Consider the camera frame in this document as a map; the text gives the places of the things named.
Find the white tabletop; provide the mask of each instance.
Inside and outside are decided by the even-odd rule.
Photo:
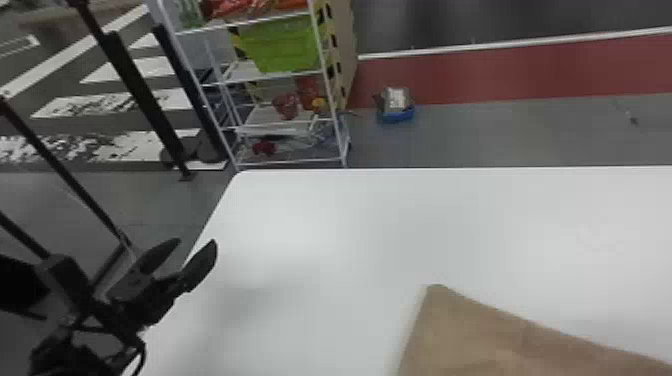
[[[429,284],[672,362],[672,168],[241,173],[143,376],[392,375]]]

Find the red wall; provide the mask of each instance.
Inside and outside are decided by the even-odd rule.
[[[350,107],[385,86],[418,104],[672,92],[672,36],[363,61]]]

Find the floor marking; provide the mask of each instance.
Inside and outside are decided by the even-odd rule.
[[[29,50],[31,48],[35,48],[39,45],[40,41],[33,34],[0,43],[0,50],[4,49],[9,50],[7,52],[0,53],[0,59],[17,54],[22,51]]]
[[[504,42],[463,44],[457,46],[433,47],[417,50],[412,49],[412,50],[402,50],[392,52],[361,54],[359,55],[359,61],[394,59],[394,58],[411,57],[411,56],[438,55],[438,54],[466,52],[466,51],[494,50],[501,48],[520,48],[520,47],[532,47],[532,46],[546,46],[546,45],[563,44],[563,43],[593,42],[609,39],[635,38],[635,37],[666,35],[666,34],[672,34],[672,26],[654,27],[649,29],[638,29],[628,31],[573,34],[559,37],[519,39]]]
[[[139,5],[130,11],[128,11],[123,16],[117,18],[116,20],[108,23],[103,27],[104,31],[119,31],[124,27],[130,25],[133,21],[138,20],[140,17],[147,14],[148,8],[147,5]],[[6,98],[12,98],[19,95],[24,90],[35,85],[48,75],[56,72],[61,69],[64,65],[73,61],[78,56],[84,54],[86,51],[90,50],[96,45],[96,40],[93,36],[88,35],[79,41],[71,44],[64,50],[58,52],[56,55],[50,57],[49,59],[43,61],[42,63],[36,65],[32,69],[24,72],[20,76],[16,77],[9,83],[0,87],[0,94],[4,95]]]
[[[193,137],[200,129],[178,129],[178,137]],[[119,136],[57,134],[40,136],[40,140],[56,157],[66,162],[114,163],[160,162],[163,144],[152,131],[127,132]],[[0,137],[0,163],[38,163],[42,158],[22,136]],[[227,162],[205,164],[187,162],[194,170],[222,170]]]
[[[181,88],[153,91],[165,111],[192,108],[187,94]],[[32,118],[49,119],[68,116],[101,116],[127,112],[137,107],[130,93],[107,93],[54,98],[31,115]]]
[[[154,34],[149,33],[146,34],[144,37],[133,42],[133,44],[131,44],[128,48],[131,50],[139,50],[142,48],[152,48],[152,47],[159,47],[159,41],[156,40]]]
[[[165,56],[146,57],[142,59],[133,59],[138,67],[140,74],[145,78],[165,77],[175,74],[173,67]],[[93,73],[84,77],[80,84],[90,84],[95,82],[119,81],[119,75],[111,63],[105,63]]]

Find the shelf rack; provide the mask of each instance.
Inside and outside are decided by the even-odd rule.
[[[272,10],[253,19],[246,17],[215,19],[202,26],[189,29],[183,29],[181,25],[176,27],[173,24],[172,18],[166,11],[165,1],[173,0],[158,0],[159,10],[166,22],[166,29],[171,35],[178,55],[192,72],[194,81],[198,83],[203,102],[209,104],[206,106],[209,115],[215,124],[220,125],[227,153],[237,171],[247,167],[309,162],[338,162],[343,167],[347,167],[350,132],[341,112],[344,100],[338,100],[344,94],[337,90],[339,85],[332,82],[334,81],[335,64],[332,61],[332,64],[328,65],[332,49],[336,46],[332,45],[328,36],[324,38],[324,35],[320,33],[321,22],[328,22],[326,13],[328,12],[331,16],[331,8],[326,0],[307,0],[306,8],[287,11]],[[198,12],[200,19],[203,19],[200,10],[195,9],[195,11]],[[318,46],[318,62],[314,69],[263,73],[252,60],[238,58],[234,61],[216,61],[212,52],[213,46],[207,38],[209,33],[222,32],[228,35],[232,28],[301,16],[310,16],[315,43]],[[214,74],[213,79],[202,83],[193,74],[189,58],[181,44],[181,37],[185,35],[190,35],[192,42],[196,36],[202,36],[199,38],[200,43],[206,51],[211,74]],[[293,86],[292,80],[302,76],[321,77],[323,84],[320,85],[324,93],[320,95],[325,97],[329,107],[328,111],[317,115],[312,111],[303,110],[299,104],[298,115],[291,120],[286,120],[268,100],[260,99],[255,95],[263,90],[274,88],[277,90],[274,85],[278,83],[278,86]],[[213,105],[212,100],[207,100],[206,91],[215,92],[220,96],[221,103],[228,110],[227,121],[222,121],[221,109],[215,108],[221,103]],[[238,91],[247,92],[245,95],[247,100],[241,101],[240,96],[236,96]],[[233,137],[225,137],[224,132],[231,132],[235,135],[235,140],[230,140]],[[273,155],[254,153],[253,143],[261,137],[273,137],[273,143],[276,146],[276,152]]]

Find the tan fabric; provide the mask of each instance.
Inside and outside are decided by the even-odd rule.
[[[543,328],[437,285],[427,290],[400,375],[658,376],[672,375],[672,366]]]

